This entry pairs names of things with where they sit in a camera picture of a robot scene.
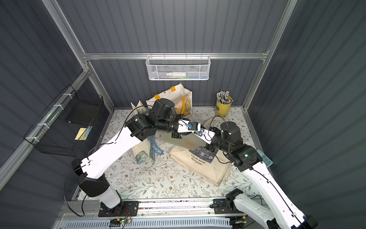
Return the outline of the cream tote bag front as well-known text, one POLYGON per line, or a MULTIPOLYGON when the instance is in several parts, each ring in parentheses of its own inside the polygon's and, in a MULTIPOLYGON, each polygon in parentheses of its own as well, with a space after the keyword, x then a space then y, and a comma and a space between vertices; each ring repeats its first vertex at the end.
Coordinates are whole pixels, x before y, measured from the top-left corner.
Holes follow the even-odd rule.
POLYGON ((170 157, 215 186, 220 186, 222 181, 225 182, 231 170, 231 164, 222 164, 215 156, 212 162, 208 162, 180 146, 171 149, 170 157))

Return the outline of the cream tote blue print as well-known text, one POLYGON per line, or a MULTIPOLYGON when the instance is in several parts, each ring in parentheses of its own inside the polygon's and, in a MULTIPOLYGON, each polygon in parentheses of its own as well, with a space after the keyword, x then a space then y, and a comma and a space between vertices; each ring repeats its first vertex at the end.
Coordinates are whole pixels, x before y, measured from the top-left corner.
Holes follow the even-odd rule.
POLYGON ((155 162, 156 152, 161 151, 160 148, 155 148, 155 139, 153 136, 148 137, 144 141, 132 148, 132 152, 137 164, 148 164, 155 162))

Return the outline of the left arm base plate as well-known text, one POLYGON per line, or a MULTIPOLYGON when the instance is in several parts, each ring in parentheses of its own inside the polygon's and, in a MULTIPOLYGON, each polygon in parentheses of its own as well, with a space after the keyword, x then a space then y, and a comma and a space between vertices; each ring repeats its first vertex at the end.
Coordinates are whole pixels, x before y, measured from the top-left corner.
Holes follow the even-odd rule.
POLYGON ((112 209, 108 208, 104 203, 101 202, 98 217, 134 217, 137 216, 138 208, 139 201, 123 201, 112 209))

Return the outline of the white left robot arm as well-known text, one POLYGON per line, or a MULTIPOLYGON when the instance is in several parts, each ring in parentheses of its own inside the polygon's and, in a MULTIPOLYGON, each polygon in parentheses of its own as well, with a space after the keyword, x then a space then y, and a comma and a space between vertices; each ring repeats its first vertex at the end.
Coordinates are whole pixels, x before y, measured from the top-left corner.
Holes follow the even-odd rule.
POLYGON ((151 109, 128 117, 109 142, 101 144, 98 150, 92 149, 86 158, 72 163, 79 187, 109 209, 120 205, 122 199, 106 179, 106 169, 131 148, 154 136, 158 129, 170 132, 179 127, 174 102, 166 98, 156 100, 151 109))

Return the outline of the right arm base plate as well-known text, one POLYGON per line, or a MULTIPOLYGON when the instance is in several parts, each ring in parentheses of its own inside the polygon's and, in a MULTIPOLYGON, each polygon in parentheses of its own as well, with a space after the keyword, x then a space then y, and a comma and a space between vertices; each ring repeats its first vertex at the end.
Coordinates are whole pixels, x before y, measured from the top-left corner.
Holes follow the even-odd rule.
POLYGON ((209 208, 214 210, 215 214, 229 214, 233 211, 229 208, 225 198, 215 198, 209 208))

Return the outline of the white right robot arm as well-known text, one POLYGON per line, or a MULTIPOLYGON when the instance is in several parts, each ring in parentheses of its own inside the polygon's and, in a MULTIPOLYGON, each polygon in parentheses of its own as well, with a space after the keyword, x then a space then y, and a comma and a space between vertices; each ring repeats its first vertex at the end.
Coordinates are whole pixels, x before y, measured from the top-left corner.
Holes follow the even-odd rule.
POLYGON ((220 128, 202 130, 206 149, 221 150, 224 156, 259 191, 267 207, 247 197, 240 189, 226 195, 230 211, 240 211, 251 217, 265 229, 314 229, 318 223, 314 217, 304 214, 283 192, 270 174, 259 153, 244 144, 240 128, 234 122, 224 122, 220 128))

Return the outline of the olive green canvas bag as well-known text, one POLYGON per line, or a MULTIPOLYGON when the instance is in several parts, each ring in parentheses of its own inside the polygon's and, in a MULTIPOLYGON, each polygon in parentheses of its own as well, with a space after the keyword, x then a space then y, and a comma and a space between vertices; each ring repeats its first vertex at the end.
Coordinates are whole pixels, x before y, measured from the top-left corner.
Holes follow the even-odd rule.
POLYGON ((171 132, 164 132, 161 137, 158 139, 163 142, 165 145, 170 147, 181 147, 188 150, 195 150, 198 147, 205 147, 206 142, 200 139, 198 136, 193 133, 187 133, 187 135, 182 135, 181 139, 171 138, 171 132))

